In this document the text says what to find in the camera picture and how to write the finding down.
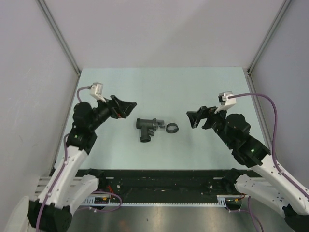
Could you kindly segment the grey tee pipe fitting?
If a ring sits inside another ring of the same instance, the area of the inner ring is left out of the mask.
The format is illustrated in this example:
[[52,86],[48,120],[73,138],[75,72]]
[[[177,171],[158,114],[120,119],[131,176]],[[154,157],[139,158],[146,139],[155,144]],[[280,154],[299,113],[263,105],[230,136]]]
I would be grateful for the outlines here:
[[147,143],[151,141],[151,136],[154,136],[154,132],[157,130],[157,119],[141,119],[137,118],[136,128],[140,130],[140,142]]

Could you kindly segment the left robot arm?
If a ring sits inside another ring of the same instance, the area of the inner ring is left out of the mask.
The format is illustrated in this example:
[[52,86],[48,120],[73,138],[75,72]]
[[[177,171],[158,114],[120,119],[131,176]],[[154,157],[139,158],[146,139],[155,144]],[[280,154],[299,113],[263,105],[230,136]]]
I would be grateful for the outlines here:
[[37,200],[29,201],[27,217],[37,232],[67,231],[82,202],[107,187],[105,179],[90,174],[83,176],[74,188],[71,184],[95,144],[95,130],[109,118],[127,118],[137,103],[112,95],[97,104],[95,108],[85,101],[75,105],[72,128],[63,141],[63,159]]

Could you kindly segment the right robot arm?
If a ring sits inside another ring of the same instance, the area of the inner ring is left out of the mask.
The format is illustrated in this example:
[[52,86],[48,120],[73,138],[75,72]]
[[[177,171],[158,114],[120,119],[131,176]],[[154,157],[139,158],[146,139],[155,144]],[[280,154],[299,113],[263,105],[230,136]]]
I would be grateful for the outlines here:
[[203,129],[213,129],[230,149],[234,159],[265,179],[256,182],[245,173],[231,169],[223,177],[223,189],[228,194],[236,191],[253,197],[270,207],[284,218],[285,223],[295,232],[309,230],[309,199],[305,196],[308,188],[301,185],[287,171],[279,171],[270,150],[250,135],[250,124],[242,114],[216,112],[216,107],[202,106],[197,111],[188,111],[192,128],[205,119]]

